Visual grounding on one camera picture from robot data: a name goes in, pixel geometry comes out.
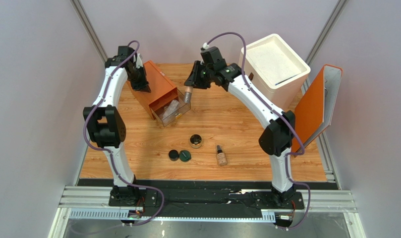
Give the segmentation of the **beige tube grey cap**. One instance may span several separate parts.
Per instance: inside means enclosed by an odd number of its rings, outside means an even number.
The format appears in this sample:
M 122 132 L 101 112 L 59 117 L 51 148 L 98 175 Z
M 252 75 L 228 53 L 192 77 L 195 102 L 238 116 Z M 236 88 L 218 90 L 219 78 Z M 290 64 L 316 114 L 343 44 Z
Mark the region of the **beige tube grey cap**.
M 184 102 L 189 104 L 191 102 L 193 87 L 186 86 L 185 93 L 184 93 Z

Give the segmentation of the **orange drawer box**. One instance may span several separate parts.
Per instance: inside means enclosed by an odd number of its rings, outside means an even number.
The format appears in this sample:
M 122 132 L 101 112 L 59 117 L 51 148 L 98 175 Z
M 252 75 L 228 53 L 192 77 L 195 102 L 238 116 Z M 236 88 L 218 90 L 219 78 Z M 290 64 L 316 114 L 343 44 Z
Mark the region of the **orange drawer box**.
M 152 60 L 145 62 L 144 68 L 151 92 L 134 91 L 133 89 L 130 91 L 148 115 L 155 120 L 165 111 L 165 106 L 168 106 L 172 100 L 178 99 L 178 89 Z

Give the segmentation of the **clear drawer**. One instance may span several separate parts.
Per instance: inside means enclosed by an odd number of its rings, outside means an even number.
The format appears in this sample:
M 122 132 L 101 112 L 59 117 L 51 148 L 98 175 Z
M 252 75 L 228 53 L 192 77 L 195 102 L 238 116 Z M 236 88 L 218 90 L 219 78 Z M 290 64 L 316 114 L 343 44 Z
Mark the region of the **clear drawer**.
M 191 109 L 191 104 L 184 101 L 184 95 L 177 89 L 155 101 L 150 110 L 155 120 L 162 127 L 172 124 Z

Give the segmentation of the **small foundation bottle black cap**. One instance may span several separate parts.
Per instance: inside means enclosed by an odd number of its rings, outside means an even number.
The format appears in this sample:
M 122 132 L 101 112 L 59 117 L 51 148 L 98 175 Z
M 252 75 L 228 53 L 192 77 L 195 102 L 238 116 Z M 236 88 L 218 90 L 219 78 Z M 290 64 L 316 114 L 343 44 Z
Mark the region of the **small foundation bottle black cap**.
M 222 150 L 222 147 L 220 145 L 216 146 L 217 148 L 217 162 L 219 166 L 225 166 L 228 164 L 228 160 L 226 158 L 225 153 Z

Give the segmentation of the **clear blue-label bottle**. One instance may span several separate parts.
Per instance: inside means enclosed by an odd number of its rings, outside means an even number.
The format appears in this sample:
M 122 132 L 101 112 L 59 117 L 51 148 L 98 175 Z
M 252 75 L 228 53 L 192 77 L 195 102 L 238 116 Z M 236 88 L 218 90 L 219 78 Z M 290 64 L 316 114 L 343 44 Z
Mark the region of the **clear blue-label bottle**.
M 168 107 L 165 109 L 163 114 L 163 121 L 168 120 L 168 117 L 172 115 L 179 107 L 180 103 L 178 100 L 172 100 Z

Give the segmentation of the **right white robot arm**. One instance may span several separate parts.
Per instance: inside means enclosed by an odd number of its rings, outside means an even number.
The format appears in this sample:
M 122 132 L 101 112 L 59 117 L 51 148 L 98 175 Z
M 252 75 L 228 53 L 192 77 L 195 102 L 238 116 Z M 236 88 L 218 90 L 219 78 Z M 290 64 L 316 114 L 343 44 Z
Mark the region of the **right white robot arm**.
M 227 64 L 217 47 L 203 46 L 201 60 L 194 62 L 186 79 L 184 101 L 189 103 L 193 89 L 208 89 L 212 83 L 239 99 L 260 122 L 264 131 L 259 137 L 261 149 L 269 155 L 272 168 L 272 187 L 282 196 L 293 191 L 289 180 L 288 159 L 291 152 L 295 115 L 285 112 L 268 100 L 236 63 Z

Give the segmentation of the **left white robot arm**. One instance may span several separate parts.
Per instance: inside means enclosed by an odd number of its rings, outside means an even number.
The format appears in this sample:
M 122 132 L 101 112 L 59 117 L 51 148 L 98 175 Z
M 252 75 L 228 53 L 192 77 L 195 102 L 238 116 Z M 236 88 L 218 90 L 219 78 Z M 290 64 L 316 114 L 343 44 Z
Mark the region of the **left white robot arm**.
M 106 155 L 114 176 L 110 198 L 135 203 L 140 199 L 135 175 L 129 167 L 124 141 L 126 126 L 117 105 L 126 82 L 134 91 L 150 93 L 147 73 L 137 48 L 119 46 L 117 55 L 105 62 L 105 78 L 98 97 L 83 110 L 83 137 L 89 147 Z

